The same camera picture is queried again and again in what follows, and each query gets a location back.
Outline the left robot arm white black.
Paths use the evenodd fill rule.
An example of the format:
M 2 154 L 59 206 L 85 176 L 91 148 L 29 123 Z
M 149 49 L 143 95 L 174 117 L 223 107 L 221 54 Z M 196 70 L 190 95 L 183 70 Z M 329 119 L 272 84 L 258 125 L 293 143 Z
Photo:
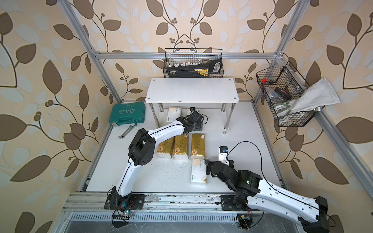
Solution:
M 194 131 L 196 126 L 203 123 L 204 119 L 204 115 L 194 111 L 190 115 L 181 116 L 176 121 L 158 129 L 146 131 L 142 128 L 138 130 L 129 146 L 129 159 L 124 173 L 118 184 L 111 189 L 109 196 L 118 203 L 131 195 L 140 169 L 153 159 L 156 147 L 170 138 Z

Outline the white tissue pack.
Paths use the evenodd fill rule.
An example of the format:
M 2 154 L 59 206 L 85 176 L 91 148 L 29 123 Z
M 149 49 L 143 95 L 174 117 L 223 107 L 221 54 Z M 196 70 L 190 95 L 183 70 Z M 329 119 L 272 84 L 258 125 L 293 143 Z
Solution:
M 191 113 L 190 113 L 190 108 L 187 109 L 187 115 L 191 115 Z
M 170 107 L 167 114 L 167 123 L 172 123 L 181 117 L 182 108 L 180 107 Z
M 207 184 L 206 161 L 203 159 L 192 159 L 191 179 L 194 184 Z

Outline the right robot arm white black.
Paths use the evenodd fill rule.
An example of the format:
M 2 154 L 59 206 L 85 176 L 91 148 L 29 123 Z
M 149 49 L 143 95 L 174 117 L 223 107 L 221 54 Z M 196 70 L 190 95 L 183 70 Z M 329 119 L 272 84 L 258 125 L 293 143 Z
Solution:
M 307 198 L 266 181 L 248 170 L 234 170 L 233 161 L 206 161 L 206 174 L 218 178 L 234 192 L 222 195 L 223 210 L 261 210 L 286 218 L 307 233 L 328 233 L 327 200 Z

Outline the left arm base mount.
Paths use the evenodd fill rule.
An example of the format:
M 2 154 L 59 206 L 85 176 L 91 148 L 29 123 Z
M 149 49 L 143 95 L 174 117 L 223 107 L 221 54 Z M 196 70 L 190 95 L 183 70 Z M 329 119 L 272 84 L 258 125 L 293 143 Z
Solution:
M 109 194 L 105 201 L 105 210 L 138 210 L 144 206 L 145 195 L 142 194 L 129 194 L 121 197 L 118 194 Z

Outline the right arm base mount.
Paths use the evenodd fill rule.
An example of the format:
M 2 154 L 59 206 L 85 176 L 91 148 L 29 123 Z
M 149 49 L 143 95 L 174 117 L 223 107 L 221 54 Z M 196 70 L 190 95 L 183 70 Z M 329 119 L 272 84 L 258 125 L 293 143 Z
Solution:
M 223 211 L 258 211 L 258 209 L 251 209 L 248 206 L 248 195 L 221 195 L 221 208 Z

